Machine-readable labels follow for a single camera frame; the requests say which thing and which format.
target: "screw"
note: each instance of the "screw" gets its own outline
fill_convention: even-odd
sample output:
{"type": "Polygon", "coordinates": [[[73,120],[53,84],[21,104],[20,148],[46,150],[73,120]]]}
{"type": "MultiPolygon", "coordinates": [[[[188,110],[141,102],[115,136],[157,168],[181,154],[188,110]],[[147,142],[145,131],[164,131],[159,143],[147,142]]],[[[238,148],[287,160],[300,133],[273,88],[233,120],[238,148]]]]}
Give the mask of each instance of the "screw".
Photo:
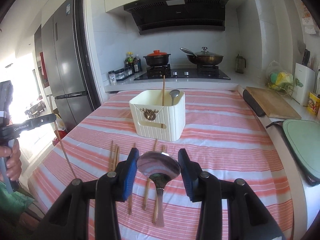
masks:
{"type": "Polygon", "coordinates": [[[71,183],[72,183],[73,186],[77,186],[77,185],[80,184],[80,182],[81,182],[80,179],[74,179],[71,183]]]}
{"type": "Polygon", "coordinates": [[[110,171],[110,172],[107,173],[107,176],[109,178],[114,178],[116,175],[117,175],[117,173],[115,171],[110,171]]]}
{"type": "Polygon", "coordinates": [[[200,173],[200,176],[204,179],[208,178],[210,176],[210,173],[207,171],[203,171],[200,173]]]}
{"type": "Polygon", "coordinates": [[[240,186],[243,186],[245,184],[244,179],[236,179],[236,183],[240,186]]]}

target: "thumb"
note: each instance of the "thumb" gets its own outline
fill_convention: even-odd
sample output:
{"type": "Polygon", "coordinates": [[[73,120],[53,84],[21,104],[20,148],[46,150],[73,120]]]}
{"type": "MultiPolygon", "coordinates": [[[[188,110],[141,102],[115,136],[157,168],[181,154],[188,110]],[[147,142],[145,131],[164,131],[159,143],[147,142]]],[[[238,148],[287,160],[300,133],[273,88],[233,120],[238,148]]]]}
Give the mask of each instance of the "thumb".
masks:
{"type": "Polygon", "coordinates": [[[6,146],[0,146],[0,157],[9,157],[12,154],[12,150],[6,146]]]}

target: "black range hood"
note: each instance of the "black range hood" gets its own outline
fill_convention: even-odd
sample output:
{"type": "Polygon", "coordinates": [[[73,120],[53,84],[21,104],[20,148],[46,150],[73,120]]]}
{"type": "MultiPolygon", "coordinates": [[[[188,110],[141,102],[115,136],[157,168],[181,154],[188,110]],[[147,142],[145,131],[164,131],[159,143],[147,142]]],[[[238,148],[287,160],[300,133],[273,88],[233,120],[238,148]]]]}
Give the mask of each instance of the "black range hood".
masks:
{"type": "Polygon", "coordinates": [[[140,34],[172,30],[224,31],[228,0],[138,0],[124,5],[140,34]]]}

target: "hand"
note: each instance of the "hand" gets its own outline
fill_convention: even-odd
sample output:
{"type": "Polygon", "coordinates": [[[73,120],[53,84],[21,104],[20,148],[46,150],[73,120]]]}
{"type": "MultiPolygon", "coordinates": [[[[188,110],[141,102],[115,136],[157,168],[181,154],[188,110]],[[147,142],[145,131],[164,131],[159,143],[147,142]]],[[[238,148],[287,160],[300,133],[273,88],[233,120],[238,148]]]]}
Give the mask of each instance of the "hand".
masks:
{"type": "Polygon", "coordinates": [[[12,149],[10,149],[9,147],[0,146],[0,157],[11,156],[11,158],[7,161],[7,176],[12,181],[18,180],[22,172],[22,163],[20,161],[20,155],[20,146],[19,141],[17,139],[14,140],[14,145],[12,149]]]}

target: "pan handle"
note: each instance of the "pan handle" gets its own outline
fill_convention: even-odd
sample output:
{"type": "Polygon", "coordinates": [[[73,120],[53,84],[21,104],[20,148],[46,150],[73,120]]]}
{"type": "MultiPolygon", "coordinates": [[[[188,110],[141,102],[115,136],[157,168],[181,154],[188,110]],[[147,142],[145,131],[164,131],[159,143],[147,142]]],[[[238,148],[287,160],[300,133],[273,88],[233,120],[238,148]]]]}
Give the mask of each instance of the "pan handle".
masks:
{"type": "Polygon", "coordinates": [[[186,54],[191,54],[191,55],[197,57],[197,55],[189,49],[185,49],[185,48],[180,48],[180,49],[186,54]]]}

